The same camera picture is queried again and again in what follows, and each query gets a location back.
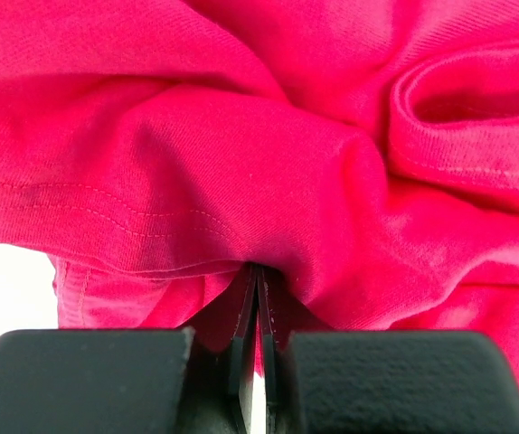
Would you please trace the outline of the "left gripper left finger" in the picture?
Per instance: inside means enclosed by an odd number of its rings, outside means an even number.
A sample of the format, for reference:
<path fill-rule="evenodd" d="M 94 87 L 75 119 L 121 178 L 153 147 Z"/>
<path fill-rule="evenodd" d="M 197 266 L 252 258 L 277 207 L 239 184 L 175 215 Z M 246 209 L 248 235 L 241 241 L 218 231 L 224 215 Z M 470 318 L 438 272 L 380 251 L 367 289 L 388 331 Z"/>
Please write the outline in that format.
<path fill-rule="evenodd" d="M 247 433 L 256 271 L 180 327 L 0 336 L 0 433 Z"/>

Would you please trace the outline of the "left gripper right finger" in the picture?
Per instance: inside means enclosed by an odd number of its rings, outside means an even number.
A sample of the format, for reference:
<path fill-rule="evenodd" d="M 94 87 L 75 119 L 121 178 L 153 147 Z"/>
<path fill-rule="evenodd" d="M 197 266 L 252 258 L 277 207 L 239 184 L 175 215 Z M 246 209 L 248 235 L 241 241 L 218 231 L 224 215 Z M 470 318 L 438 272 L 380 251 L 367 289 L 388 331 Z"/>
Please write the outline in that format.
<path fill-rule="evenodd" d="M 269 433 L 519 433 L 519 389 L 465 331 L 338 331 L 257 271 Z"/>

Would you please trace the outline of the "red t shirt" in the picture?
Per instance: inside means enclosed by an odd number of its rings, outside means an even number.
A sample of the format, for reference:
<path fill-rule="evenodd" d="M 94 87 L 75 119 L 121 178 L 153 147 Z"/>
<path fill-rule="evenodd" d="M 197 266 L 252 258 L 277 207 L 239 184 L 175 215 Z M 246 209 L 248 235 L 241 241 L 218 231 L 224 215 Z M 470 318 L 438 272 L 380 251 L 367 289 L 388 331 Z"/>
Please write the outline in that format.
<path fill-rule="evenodd" d="M 0 1 L 0 243 L 62 328 L 171 328 L 247 262 L 519 382 L 519 1 Z"/>

